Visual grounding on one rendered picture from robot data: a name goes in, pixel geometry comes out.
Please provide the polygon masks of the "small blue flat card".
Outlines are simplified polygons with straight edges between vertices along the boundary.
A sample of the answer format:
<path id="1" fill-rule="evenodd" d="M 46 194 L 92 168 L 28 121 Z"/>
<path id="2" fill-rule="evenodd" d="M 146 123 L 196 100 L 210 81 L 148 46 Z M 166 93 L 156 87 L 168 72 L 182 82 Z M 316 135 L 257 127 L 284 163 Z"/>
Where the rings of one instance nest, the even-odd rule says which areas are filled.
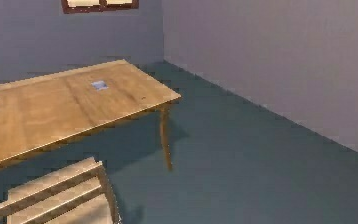
<path id="1" fill-rule="evenodd" d="M 99 80 L 99 81 L 92 82 L 91 85 L 92 85 L 96 90 L 104 90 L 104 89 L 107 89 L 107 88 L 108 88 L 107 84 L 106 84 L 103 80 Z"/>

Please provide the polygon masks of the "brown wooden table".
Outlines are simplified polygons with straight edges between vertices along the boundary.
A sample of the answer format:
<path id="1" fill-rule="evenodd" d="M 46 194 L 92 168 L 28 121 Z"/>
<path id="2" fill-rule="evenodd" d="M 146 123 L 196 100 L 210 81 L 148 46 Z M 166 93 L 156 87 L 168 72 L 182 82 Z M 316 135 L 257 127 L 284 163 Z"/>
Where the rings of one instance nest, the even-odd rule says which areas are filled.
<path id="1" fill-rule="evenodd" d="M 168 114 L 180 98 L 125 60 L 0 84 L 0 169 L 154 111 L 171 167 Z"/>

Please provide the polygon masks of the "dark red framed window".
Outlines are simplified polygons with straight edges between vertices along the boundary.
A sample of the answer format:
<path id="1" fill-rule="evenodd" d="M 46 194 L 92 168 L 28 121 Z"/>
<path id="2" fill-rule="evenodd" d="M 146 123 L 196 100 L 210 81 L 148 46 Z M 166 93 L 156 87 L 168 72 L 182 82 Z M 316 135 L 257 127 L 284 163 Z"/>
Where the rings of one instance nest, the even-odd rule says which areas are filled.
<path id="1" fill-rule="evenodd" d="M 139 0 L 60 0 L 64 14 L 107 12 L 139 8 Z"/>

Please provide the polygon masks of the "light wooden slatted chair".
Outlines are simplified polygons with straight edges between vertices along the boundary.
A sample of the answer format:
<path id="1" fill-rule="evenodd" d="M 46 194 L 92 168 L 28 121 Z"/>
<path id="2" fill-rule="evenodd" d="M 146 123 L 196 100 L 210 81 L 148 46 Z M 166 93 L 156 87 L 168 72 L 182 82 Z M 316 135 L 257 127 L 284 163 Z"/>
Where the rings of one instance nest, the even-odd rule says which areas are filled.
<path id="1" fill-rule="evenodd" d="M 103 163 L 90 157 L 8 191 L 0 224 L 123 224 Z"/>

